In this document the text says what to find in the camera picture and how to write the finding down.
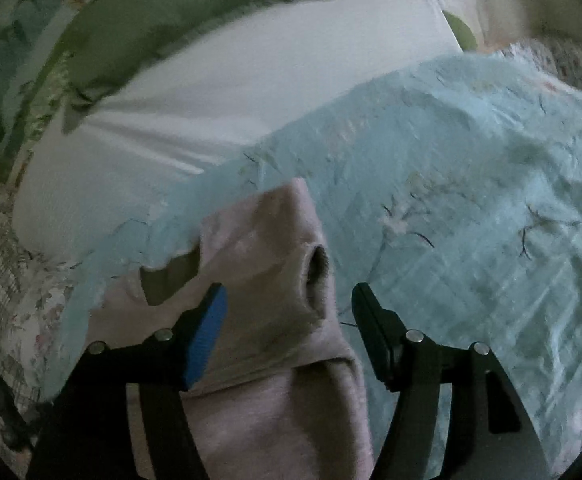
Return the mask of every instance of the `pink garment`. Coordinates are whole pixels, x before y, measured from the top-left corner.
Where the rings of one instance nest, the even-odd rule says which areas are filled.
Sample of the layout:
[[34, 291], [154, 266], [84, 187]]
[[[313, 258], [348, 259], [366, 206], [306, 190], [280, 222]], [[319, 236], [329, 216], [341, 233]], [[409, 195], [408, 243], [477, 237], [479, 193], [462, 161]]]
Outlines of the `pink garment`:
[[[159, 306], [138, 272], [93, 311], [86, 344], [137, 344], [199, 304], [212, 282], [228, 312], [202, 379], [182, 403], [210, 478], [367, 480], [373, 456], [360, 365], [344, 339], [325, 241], [303, 180], [202, 222], [199, 273]], [[138, 473], [154, 478], [128, 387]]]

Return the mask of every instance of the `white bed sheet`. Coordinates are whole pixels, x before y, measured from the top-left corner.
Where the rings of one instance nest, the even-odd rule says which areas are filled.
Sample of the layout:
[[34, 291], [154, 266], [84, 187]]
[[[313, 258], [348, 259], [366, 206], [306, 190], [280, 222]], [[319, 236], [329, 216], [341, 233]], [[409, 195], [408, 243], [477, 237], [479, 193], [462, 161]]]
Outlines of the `white bed sheet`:
[[137, 75], [70, 135], [62, 113], [15, 202], [24, 246], [79, 259], [122, 222], [151, 222], [162, 190], [253, 146], [353, 86], [459, 46], [436, 0], [275, 6]]

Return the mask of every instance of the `light blue bedsheet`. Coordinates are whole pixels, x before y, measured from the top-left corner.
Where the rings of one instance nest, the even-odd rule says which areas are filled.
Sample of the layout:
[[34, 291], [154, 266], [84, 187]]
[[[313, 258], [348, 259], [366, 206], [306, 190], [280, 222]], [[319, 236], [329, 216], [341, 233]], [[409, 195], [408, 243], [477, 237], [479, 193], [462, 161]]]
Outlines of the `light blue bedsheet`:
[[[368, 281], [436, 342], [488, 342], [552, 471], [563, 471], [582, 447], [582, 94], [480, 56], [366, 83], [162, 190], [158, 221], [120, 226], [78, 268], [46, 395], [77, 359], [107, 279], [164, 264], [191, 247], [204, 216], [294, 176], [307, 180], [324, 224], [341, 320], [353, 321], [352, 287]], [[357, 330], [344, 331], [365, 366], [377, 451], [395, 398], [373, 377]]]

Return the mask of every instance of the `green pillow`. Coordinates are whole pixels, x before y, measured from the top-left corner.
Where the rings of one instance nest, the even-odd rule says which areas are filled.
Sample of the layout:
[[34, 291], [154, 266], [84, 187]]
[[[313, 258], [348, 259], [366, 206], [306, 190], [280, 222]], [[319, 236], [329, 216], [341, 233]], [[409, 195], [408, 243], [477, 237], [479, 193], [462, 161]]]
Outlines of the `green pillow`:
[[84, 112], [176, 41], [183, 46], [258, 7], [291, 1], [295, 0], [92, 0], [58, 44], [58, 50], [71, 52], [72, 107]]

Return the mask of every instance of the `metal pin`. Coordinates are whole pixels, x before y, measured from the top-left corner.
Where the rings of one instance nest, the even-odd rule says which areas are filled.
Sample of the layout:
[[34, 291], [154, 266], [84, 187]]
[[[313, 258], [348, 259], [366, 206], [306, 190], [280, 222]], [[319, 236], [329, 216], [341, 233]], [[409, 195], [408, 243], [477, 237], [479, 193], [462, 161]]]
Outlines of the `metal pin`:
[[163, 343], [165, 341], [170, 341], [171, 338], [173, 338], [173, 330], [171, 330], [170, 328], [161, 328], [157, 330], [156, 333], [153, 335], [155, 339]]
[[88, 345], [87, 351], [91, 355], [99, 355], [106, 350], [106, 343], [104, 341], [94, 341]]
[[424, 341], [424, 334], [420, 330], [409, 330], [407, 332], [407, 339], [412, 343], [421, 343]]
[[480, 355], [488, 355], [488, 353], [490, 352], [490, 348], [488, 347], [488, 345], [481, 341], [475, 343], [473, 345], [473, 349]]

